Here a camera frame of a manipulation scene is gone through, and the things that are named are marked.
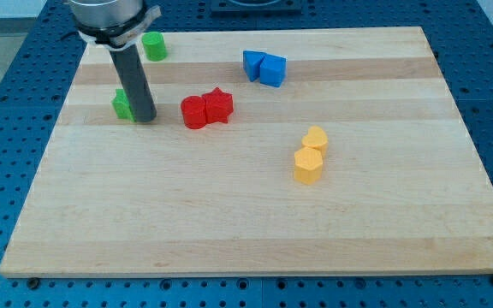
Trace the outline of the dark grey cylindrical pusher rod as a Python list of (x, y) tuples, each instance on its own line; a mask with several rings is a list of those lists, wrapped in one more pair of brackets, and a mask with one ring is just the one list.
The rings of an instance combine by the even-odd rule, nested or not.
[(131, 45), (124, 50), (111, 51), (110, 56), (134, 119), (137, 122), (154, 120), (157, 110), (137, 47)]

